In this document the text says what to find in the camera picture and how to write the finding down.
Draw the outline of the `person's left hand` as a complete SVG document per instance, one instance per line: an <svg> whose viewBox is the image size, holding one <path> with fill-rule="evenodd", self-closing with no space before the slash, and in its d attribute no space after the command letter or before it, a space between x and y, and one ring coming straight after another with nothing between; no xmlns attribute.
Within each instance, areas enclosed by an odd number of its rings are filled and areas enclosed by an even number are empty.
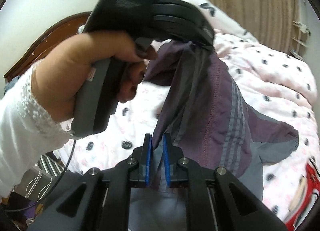
<svg viewBox="0 0 320 231"><path fill-rule="evenodd" d="M146 72L146 60L154 60L153 47L140 52L124 32L81 33L56 46L33 70L31 91L55 122L73 117L75 95L91 71L92 63L116 57L131 65L121 85L118 101L132 100Z"/></svg>

